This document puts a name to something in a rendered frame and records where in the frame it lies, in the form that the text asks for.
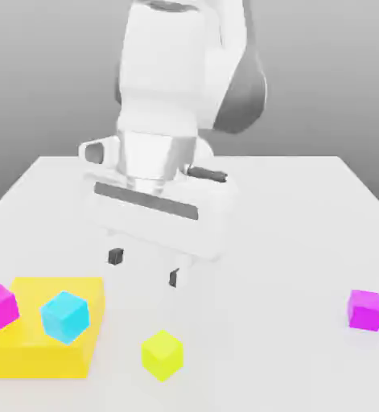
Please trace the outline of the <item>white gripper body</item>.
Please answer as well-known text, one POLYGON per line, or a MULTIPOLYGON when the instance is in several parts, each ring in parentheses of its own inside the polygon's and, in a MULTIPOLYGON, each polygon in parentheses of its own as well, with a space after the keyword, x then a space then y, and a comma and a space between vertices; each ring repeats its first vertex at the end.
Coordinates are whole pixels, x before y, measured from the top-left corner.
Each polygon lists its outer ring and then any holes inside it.
POLYGON ((237 185, 181 175, 160 197, 114 185, 109 173, 83 175, 85 215, 109 231, 204 260, 218 258, 226 246, 237 185))

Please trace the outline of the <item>small cyan cube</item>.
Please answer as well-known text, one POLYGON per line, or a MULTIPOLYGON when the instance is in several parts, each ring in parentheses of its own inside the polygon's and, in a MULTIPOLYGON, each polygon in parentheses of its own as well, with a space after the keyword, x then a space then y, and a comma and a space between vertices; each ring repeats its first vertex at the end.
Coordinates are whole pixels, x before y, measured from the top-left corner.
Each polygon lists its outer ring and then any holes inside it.
POLYGON ((66 345, 90 325, 87 301, 65 290, 45 303, 39 312, 45 334, 66 345))

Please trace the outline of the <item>small yellow cube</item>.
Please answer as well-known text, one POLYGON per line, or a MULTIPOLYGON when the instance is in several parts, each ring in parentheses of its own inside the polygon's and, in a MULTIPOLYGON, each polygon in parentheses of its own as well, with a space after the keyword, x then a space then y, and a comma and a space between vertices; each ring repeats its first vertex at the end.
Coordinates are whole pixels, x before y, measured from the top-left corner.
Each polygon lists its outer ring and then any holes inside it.
POLYGON ((142 366, 158 381, 165 381, 183 367, 183 343, 165 330, 141 346, 142 366))

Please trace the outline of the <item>small purple cube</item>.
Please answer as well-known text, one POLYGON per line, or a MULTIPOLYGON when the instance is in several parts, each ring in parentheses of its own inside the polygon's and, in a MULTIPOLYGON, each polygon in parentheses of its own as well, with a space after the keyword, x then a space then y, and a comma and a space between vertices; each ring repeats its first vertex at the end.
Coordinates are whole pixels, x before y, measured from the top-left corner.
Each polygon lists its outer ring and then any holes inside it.
POLYGON ((348 324, 351 328, 379 330, 379 293, 351 290, 348 300, 348 324))

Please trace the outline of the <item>large yellow box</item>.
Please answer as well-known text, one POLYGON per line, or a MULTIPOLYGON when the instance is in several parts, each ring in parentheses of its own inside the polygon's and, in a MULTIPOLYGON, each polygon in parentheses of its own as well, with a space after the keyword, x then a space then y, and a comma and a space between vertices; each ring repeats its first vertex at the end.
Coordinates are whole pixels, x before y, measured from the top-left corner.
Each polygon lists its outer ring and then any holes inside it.
POLYGON ((0 330, 0 378, 86 378, 105 312, 99 277, 17 277, 10 285, 20 317, 0 330), (40 308, 65 291, 88 304, 90 325, 70 344, 50 336, 40 308))

